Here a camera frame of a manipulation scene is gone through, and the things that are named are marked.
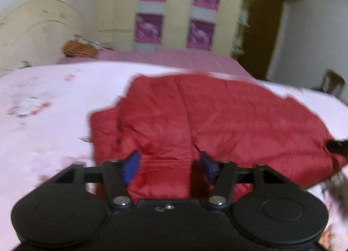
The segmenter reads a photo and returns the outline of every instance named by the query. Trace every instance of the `brown wooden door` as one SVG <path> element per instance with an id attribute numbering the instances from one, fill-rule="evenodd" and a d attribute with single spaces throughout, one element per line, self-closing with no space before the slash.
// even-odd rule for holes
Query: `brown wooden door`
<path id="1" fill-rule="evenodd" d="M 249 7 L 249 28 L 245 29 L 238 62 L 257 79 L 265 79 L 276 43 L 284 0 L 255 0 Z"/>

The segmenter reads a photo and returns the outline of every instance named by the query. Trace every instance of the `pink bedspread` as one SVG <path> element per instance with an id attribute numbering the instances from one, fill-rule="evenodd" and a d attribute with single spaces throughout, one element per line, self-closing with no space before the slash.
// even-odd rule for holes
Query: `pink bedspread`
<path id="1" fill-rule="evenodd" d="M 151 53 L 102 50 L 95 59 L 88 57 L 64 57 L 57 64 L 70 64 L 91 60 L 141 62 L 192 69 L 196 72 L 218 72 L 252 78 L 236 60 L 230 57 L 192 50 L 162 50 Z"/>

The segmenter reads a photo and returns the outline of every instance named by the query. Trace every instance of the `round black cover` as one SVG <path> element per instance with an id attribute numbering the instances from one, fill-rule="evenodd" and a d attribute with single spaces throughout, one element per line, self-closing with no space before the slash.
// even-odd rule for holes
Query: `round black cover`
<path id="1" fill-rule="evenodd" d="M 11 213 L 22 241 L 39 246 L 70 246 L 93 236 L 106 219 L 106 206 L 93 194 L 50 187 L 21 199 Z"/>
<path id="2" fill-rule="evenodd" d="M 317 240 L 325 229 L 328 211 L 309 193 L 304 197 L 260 197 L 249 193 L 232 207 L 243 234 L 262 244 L 279 247 Z"/>

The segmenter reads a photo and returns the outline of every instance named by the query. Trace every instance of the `white bed sheet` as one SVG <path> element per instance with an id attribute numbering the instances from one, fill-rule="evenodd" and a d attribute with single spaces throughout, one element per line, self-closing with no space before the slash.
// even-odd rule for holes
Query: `white bed sheet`
<path id="1" fill-rule="evenodd" d="M 0 79 L 0 251 L 11 250 L 19 243 L 10 212 L 21 197 L 41 179 L 72 162 L 82 160 L 93 165 L 92 146 L 81 140 L 89 135 L 91 112 L 114 105 L 137 74 L 179 72 L 188 71 L 106 61 L 21 69 Z M 251 81 L 280 96 L 293 96 L 317 113 L 335 138 L 348 137 L 348 108 L 330 95 L 227 74 L 212 75 Z M 20 118 L 8 114 L 13 103 L 30 97 L 51 105 L 37 115 Z M 319 186 L 310 191 L 324 200 Z"/>

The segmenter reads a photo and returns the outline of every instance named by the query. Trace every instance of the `red garment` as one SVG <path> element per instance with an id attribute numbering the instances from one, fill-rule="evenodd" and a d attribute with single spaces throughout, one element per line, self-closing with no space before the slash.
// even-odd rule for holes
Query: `red garment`
<path id="1" fill-rule="evenodd" d="M 292 98 L 247 82 L 203 75 L 141 76 L 116 107 L 91 117 L 95 161 L 142 152 L 128 191 L 138 198 L 207 194 L 192 164 L 198 149 L 240 167 L 264 163 L 308 188 L 347 163 L 325 149 L 322 121 Z M 249 191 L 239 184 L 234 200 Z"/>

